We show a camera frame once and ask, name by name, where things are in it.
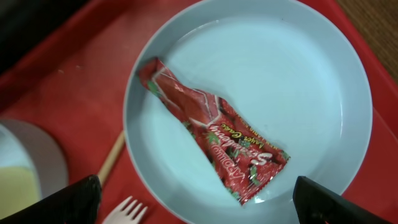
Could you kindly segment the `light blue bowl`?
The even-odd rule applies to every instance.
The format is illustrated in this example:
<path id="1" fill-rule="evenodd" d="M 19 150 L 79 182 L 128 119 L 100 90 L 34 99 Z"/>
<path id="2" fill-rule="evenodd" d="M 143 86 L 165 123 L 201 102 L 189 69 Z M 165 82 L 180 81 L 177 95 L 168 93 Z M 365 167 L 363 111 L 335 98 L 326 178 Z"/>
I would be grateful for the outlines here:
<path id="1" fill-rule="evenodd" d="M 56 141 L 33 124 L 2 119 L 1 218 L 67 185 L 67 165 Z"/>

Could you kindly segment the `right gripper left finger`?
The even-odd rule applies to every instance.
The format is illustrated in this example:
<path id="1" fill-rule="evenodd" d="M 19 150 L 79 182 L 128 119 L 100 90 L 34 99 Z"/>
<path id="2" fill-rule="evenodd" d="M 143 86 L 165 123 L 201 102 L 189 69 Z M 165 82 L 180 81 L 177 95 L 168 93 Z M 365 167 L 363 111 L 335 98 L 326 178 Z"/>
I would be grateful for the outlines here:
<path id="1" fill-rule="evenodd" d="M 101 203 L 101 182 L 89 175 L 43 200 L 1 219 L 1 224 L 94 224 Z"/>

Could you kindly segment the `wooden chopstick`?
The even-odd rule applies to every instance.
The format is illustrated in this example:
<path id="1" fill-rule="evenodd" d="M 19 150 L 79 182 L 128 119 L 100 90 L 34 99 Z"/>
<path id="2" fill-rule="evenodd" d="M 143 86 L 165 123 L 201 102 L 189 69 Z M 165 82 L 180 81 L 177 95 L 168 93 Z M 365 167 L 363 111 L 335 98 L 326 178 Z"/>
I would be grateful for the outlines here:
<path id="1" fill-rule="evenodd" d="M 116 160 L 119 157 L 125 143 L 125 133 L 121 131 L 114 145 L 112 146 L 110 152 L 108 153 L 105 161 L 103 162 L 97 176 L 99 178 L 100 184 L 103 187 L 106 183 L 109 173 L 112 171 Z"/>

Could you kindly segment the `red snack wrapper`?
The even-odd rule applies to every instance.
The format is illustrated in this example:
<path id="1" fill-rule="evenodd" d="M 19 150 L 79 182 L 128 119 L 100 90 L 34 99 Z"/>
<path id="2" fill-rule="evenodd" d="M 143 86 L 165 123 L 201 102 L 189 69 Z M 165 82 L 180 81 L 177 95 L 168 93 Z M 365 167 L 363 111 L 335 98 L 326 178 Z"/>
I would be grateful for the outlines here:
<path id="1" fill-rule="evenodd" d="M 183 85 L 158 58 L 138 72 L 144 88 L 185 126 L 228 192 L 245 204 L 290 156 L 255 132 L 223 98 Z"/>

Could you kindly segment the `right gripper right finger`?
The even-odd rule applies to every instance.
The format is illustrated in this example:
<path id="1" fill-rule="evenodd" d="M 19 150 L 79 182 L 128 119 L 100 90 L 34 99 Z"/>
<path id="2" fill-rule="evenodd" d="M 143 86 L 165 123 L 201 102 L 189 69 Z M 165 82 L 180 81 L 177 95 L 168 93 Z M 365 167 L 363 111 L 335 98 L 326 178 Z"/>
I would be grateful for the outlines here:
<path id="1" fill-rule="evenodd" d="M 300 224 L 389 224 L 305 176 L 297 177 L 293 202 Z"/>

